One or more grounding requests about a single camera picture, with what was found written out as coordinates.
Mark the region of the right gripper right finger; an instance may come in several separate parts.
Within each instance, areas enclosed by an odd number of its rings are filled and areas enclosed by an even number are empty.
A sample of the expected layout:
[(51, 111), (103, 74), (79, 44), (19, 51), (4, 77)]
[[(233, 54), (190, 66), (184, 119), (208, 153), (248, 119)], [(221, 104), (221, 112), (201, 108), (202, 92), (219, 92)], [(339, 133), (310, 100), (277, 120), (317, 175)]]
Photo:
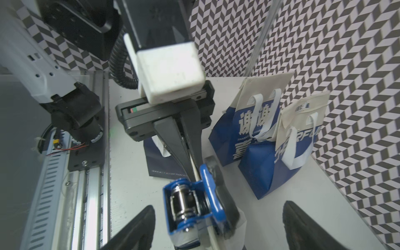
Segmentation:
[(284, 203), (282, 219), (291, 250), (346, 249), (293, 201)]

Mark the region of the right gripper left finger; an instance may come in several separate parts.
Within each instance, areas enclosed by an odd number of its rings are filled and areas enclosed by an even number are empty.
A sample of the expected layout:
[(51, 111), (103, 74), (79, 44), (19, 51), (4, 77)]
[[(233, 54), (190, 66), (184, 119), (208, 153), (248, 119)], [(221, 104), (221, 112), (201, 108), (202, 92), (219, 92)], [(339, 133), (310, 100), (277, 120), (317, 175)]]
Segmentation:
[(148, 205), (102, 246), (101, 250), (149, 250), (155, 223), (155, 210), (152, 205)]

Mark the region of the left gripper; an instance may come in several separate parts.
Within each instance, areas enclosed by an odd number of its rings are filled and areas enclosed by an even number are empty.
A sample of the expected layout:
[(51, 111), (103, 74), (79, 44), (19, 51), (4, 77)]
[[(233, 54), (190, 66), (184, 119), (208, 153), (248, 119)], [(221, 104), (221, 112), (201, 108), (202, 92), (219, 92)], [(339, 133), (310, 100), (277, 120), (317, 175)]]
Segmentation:
[[(188, 179), (195, 181), (191, 160), (198, 171), (203, 164), (202, 129), (211, 125), (214, 93), (213, 85), (207, 80), (199, 92), (180, 100), (152, 106), (147, 98), (140, 98), (119, 104), (115, 110), (129, 137), (140, 142), (157, 134)], [(180, 113), (185, 141), (174, 119)]]

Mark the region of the navy bag with white handles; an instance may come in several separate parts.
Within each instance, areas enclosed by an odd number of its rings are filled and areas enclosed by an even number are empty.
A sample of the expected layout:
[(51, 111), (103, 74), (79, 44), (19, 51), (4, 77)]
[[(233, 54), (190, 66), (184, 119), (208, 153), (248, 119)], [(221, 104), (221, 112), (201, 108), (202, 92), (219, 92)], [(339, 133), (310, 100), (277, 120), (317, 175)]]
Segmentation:
[(150, 177), (171, 180), (187, 177), (183, 168), (179, 166), (172, 156), (163, 157), (153, 139), (145, 139), (143, 146)]

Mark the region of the blue black stapler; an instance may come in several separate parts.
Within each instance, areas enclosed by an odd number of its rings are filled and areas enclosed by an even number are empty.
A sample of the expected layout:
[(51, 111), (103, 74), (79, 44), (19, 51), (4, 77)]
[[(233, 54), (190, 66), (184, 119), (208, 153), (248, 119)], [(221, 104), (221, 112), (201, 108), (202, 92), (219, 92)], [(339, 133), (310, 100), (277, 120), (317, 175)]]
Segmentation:
[(177, 179), (163, 187), (167, 232), (177, 250), (193, 250), (216, 242), (235, 246), (240, 212), (229, 193), (219, 162), (205, 158), (200, 179)]

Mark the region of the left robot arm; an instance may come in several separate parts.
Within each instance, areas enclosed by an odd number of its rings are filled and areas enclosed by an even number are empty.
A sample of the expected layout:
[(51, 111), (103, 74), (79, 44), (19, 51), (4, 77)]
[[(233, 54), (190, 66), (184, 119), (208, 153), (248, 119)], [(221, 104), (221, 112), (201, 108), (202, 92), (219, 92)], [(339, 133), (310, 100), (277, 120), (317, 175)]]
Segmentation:
[(69, 170), (105, 162), (105, 104), (69, 72), (105, 70), (141, 98), (117, 106), (135, 141), (158, 137), (190, 180), (212, 89), (190, 33), (194, 1), (1, 1), (1, 66), (67, 132)]

